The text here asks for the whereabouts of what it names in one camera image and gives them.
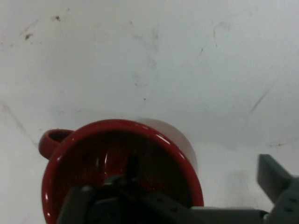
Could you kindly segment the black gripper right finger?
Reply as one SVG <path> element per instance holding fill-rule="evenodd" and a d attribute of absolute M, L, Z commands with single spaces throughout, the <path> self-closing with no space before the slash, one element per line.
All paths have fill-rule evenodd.
<path fill-rule="evenodd" d="M 257 182 L 274 207 L 266 224 L 299 222 L 299 179 L 287 172 L 271 155 L 258 157 Z"/>

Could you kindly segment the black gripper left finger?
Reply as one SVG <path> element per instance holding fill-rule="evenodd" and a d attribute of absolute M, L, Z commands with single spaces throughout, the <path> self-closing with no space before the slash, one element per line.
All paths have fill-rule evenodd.
<path fill-rule="evenodd" d="M 113 176 L 101 188 L 72 188 L 60 211 L 59 224 L 192 224 L 191 211 L 161 193 L 137 183 L 139 161 L 129 158 L 124 175 Z"/>

